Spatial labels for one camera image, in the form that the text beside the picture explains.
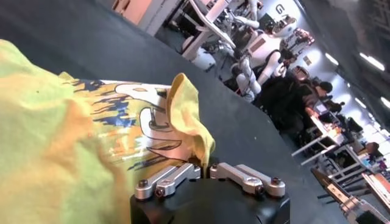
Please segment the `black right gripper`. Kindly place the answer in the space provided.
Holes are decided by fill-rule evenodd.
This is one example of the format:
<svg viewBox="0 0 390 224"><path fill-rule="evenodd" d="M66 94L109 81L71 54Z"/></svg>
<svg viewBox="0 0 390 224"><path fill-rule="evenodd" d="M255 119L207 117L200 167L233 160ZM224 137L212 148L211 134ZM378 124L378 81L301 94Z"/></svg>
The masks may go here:
<svg viewBox="0 0 390 224"><path fill-rule="evenodd" d="M389 224L389 220L366 200L351 197L337 182L327 175L311 168L319 184L336 202L350 224Z"/></svg>

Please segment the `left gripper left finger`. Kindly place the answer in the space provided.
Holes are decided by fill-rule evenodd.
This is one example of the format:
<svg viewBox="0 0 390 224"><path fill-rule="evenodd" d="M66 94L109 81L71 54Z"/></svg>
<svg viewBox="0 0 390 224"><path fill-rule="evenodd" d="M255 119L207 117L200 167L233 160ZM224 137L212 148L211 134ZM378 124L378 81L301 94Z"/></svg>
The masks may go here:
<svg viewBox="0 0 390 224"><path fill-rule="evenodd" d="M191 163L181 166L167 166L147 179L139 181L135 188L135 198L147 200L153 196L165 198L175 193L176 188L185 180L201 177L201 168Z"/></svg>

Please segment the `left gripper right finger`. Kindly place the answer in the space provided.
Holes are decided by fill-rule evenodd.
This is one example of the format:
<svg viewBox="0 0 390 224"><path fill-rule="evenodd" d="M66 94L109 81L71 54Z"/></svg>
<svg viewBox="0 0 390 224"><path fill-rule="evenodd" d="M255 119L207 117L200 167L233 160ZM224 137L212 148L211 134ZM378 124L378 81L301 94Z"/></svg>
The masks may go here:
<svg viewBox="0 0 390 224"><path fill-rule="evenodd" d="M214 179L232 180L251 195L267 193L271 197L284 197L286 194L286 184L280 178L269 177L247 165L231 166L219 163L212 165L209 173Z"/></svg>

